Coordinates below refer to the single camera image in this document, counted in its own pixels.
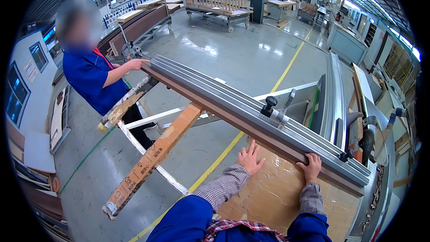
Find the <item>checkered shirt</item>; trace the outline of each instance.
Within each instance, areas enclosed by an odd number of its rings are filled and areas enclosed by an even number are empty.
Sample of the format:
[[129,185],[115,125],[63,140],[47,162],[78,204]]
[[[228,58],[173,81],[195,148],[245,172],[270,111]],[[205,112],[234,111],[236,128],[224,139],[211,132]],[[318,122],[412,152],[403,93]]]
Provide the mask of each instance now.
[[[207,200],[212,205],[213,213],[217,213],[224,202],[239,193],[249,178],[249,172],[243,166],[235,164],[224,169],[215,180],[198,187],[193,194]],[[300,213],[316,213],[327,216],[324,212],[324,197],[321,194],[319,184],[311,182],[303,188],[300,194]],[[212,220],[207,228],[204,241],[214,241],[217,232],[238,225],[245,225],[254,231],[272,232],[278,241],[287,241],[276,230],[270,229],[262,223],[249,220]]]
[[215,240],[215,236],[216,236],[217,232],[220,232],[222,230],[227,230],[227,229],[239,226],[239,225],[244,225],[253,231],[271,232],[279,242],[287,242],[287,239],[282,234],[280,234],[278,231],[270,229],[262,223],[258,223],[258,222],[254,222],[254,221],[250,221],[250,220],[241,220],[241,221],[213,220],[206,230],[206,235],[205,235],[205,238],[203,239],[203,241],[204,242],[213,242]]

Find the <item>factory floor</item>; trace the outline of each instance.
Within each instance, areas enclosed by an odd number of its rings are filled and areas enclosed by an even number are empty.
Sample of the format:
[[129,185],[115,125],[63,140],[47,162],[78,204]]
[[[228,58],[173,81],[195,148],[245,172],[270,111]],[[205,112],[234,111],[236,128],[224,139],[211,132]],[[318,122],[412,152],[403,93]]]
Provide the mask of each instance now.
[[[320,32],[296,19],[282,29],[265,24],[250,24],[245,29],[239,24],[228,33],[225,24],[195,14],[189,19],[181,9],[172,15],[172,30],[164,27],[142,50],[152,56],[166,56],[257,96],[318,81],[326,72],[323,41]],[[142,71],[132,71],[124,78],[135,86],[145,76]],[[66,83],[62,78],[53,95]],[[145,241],[153,222],[181,195],[155,172],[116,221],[109,221],[101,207],[141,155],[118,128],[100,133],[96,126],[101,117],[76,91],[71,91],[70,98],[72,131],[54,159],[62,187],[59,196],[72,238]],[[145,98],[154,113],[189,102],[163,84],[155,86]],[[146,133],[151,139],[159,137],[155,129]],[[246,145],[246,135],[239,133],[224,121],[193,127],[162,166],[187,188],[195,188],[234,164],[237,152]]]

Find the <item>person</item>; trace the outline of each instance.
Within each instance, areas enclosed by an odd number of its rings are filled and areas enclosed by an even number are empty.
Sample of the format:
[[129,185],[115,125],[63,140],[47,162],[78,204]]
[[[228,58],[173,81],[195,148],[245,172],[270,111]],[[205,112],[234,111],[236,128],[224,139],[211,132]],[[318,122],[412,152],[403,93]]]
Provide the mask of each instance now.
[[[61,37],[64,48],[64,76],[73,89],[104,116],[129,90],[122,76],[131,70],[140,70],[142,64],[149,61],[132,59],[121,66],[110,63],[96,45],[90,43],[91,19],[79,6],[68,11],[63,24],[58,26],[57,35]],[[140,119],[142,115],[136,104],[123,116],[125,124]],[[146,136],[144,130],[155,126],[152,122],[133,128],[130,132],[143,148],[148,149],[154,141]]]
[[265,162],[257,163],[260,150],[252,140],[248,151],[242,148],[235,165],[226,168],[215,180],[197,188],[166,213],[149,235],[147,242],[163,241],[315,241],[330,242],[327,236],[327,214],[324,198],[317,183],[321,159],[314,153],[306,154],[309,165],[296,163],[304,172],[306,186],[300,195],[300,214],[291,223],[287,237],[262,223],[249,220],[212,220],[213,213],[245,186]]

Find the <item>black pants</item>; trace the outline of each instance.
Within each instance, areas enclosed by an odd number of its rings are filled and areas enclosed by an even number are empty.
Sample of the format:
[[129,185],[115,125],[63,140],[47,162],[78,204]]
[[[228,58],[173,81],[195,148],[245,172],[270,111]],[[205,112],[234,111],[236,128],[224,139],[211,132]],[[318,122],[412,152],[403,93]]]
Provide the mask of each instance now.
[[[142,115],[140,114],[137,104],[132,105],[132,107],[123,116],[124,124],[128,124],[141,119],[142,119]],[[142,126],[130,129],[130,132],[137,139],[137,141],[139,141],[139,143],[143,146],[143,148],[148,149],[152,146],[152,141],[146,136],[145,131],[143,131],[146,128],[147,128],[146,125],[142,125]]]

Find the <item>blue jacket sleeve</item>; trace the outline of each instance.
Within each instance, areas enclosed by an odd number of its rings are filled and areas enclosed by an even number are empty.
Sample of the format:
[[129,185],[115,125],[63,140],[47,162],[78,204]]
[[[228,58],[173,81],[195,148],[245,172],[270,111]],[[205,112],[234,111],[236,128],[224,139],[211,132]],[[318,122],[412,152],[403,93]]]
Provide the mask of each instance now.
[[98,96],[105,85],[108,73],[98,69],[82,57],[65,54],[63,58],[63,72],[67,81],[78,92],[90,96]]
[[198,241],[212,220],[212,205],[196,195],[179,200],[155,226],[147,242]]
[[301,213],[287,231],[289,242],[331,242],[327,236],[327,216],[315,213]]

